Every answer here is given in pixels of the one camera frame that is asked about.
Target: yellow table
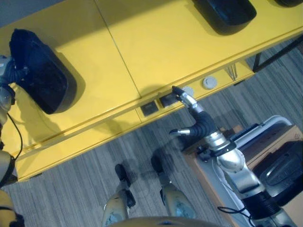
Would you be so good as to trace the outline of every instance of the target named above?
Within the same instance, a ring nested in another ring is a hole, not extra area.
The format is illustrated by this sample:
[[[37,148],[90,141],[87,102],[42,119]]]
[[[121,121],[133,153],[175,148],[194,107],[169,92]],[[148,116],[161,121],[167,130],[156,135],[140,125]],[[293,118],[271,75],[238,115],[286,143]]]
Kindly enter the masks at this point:
[[[171,85],[190,86],[202,98],[253,75],[244,59],[302,32],[302,6],[282,8],[251,0],[256,18],[240,32],[215,33],[192,0],[66,0],[0,29],[0,52],[9,55],[14,28],[34,31],[76,78],[77,102],[46,115],[17,86],[10,111],[24,138],[18,179],[50,167],[182,107],[163,108],[158,98]],[[224,68],[235,64],[236,80]],[[201,79],[213,75],[215,89]],[[156,100],[144,117],[139,106]],[[12,124],[3,129],[5,150],[16,154]]]

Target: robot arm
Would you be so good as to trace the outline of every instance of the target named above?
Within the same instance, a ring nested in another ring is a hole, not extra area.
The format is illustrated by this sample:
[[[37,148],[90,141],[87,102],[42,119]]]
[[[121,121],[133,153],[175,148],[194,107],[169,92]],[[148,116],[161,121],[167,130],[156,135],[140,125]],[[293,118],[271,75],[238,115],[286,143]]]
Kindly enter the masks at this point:
[[[13,60],[0,56],[0,188],[7,182],[15,168],[15,158],[3,151],[1,131],[7,121],[8,111],[15,102],[15,92],[8,86],[21,71],[14,70]],[[14,211],[10,197],[0,190],[0,227],[22,227],[23,217]]]
[[[255,174],[248,169],[245,157],[236,149],[236,144],[225,138],[203,107],[182,89],[173,87],[172,90],[177,99],[188,108],[196,123],[189,128],[172,130],[170,134],[204,138],[211,151],[210,156],[216,158],[218,166],[224,171],[227,182],[242,200],[256,226],[295,227],[293,221],[268,194]]]

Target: round button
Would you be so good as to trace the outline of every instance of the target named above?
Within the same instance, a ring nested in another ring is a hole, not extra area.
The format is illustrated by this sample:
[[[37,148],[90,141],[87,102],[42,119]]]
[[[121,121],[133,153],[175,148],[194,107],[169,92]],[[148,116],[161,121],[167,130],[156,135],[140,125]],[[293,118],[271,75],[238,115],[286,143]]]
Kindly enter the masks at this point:
[[[205,89],[213,89],[217,86],[217,79],[212,76],[205,77],[202,81],[202,86]]]
[[[188,93],[190,96],[194,96],[194,90],[191,87],[185,86],[182,88],[183,91],[185,91],[186,93]]]

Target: black cable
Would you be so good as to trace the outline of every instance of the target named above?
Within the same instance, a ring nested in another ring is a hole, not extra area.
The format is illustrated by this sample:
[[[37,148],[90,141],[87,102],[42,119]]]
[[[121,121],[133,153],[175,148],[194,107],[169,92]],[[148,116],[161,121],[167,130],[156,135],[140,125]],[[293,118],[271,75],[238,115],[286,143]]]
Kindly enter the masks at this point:
[[[245,216],[245,217],[248,218],[248,222],[250,223],[250,225],[252,227],[255,227],[254,224],[251,222],[251,215],[248,216],[248,215],[246,215],[246,214],[243,213],[243,211],[246,210],[245,207],[243,207],[240,210],[235,210],[235,209],[229,208],[229,207],[217,207],[217,208],[218,208],[219,211],[221,211],[223,213],[227,213],[227,214],[241,214],[241,215],[243,215],[243,216]]]
[[[22,140],[22,136],[21,136],[21,133],[20,133],[20,131],[19,131],[19,129],[18,129],[18,127],[17,127],[17,125],[15,124],[14,120],[12,119],[12,117],[10,116],[10,114],[9,114],[9,113],[8,113],[8,116],[9,116],[9,118],[10,118],[11,122],[13,123],[13,125],[15,126],[15,128],[16,128],[16,130],[17,130],[17,132],[18,132],[19,136],[20,136],[20,141],[21,141],[21,147],[20,147],[20,151],[19,151],[19,153],[17,154],[17,156],[14,158],[14,159],[16,160],[16,159],[19,157],[19,155],[21,154],[21,152],[22,152],[22,148],[23,148],[23,140]]]

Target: striped carpet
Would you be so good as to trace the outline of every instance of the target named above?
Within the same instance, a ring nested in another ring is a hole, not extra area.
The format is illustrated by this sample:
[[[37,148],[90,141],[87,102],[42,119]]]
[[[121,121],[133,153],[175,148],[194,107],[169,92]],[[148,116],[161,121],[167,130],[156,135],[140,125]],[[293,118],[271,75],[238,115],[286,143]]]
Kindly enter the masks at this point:
[[[266,51],[274,54],[288,42]],[[200,101],[219,127],[244,127],[279,114],[303,129],[302,54],[289,54],[236,86]],[[186,141],[168,132],[193,121],[185,109],[172,113],[118,139],[65,162],[28,182],[4,187],[24,215],[26,226],[100,226],[103,206],[118,185],[114,166],[123,163],[132,179],[137,204],[130,217],[166,215],[160,200],[160,183],[150,157],[158,153],[173,183],[193,203],[198,218],[229,226],[208,199],[186,165],[181,150]]]

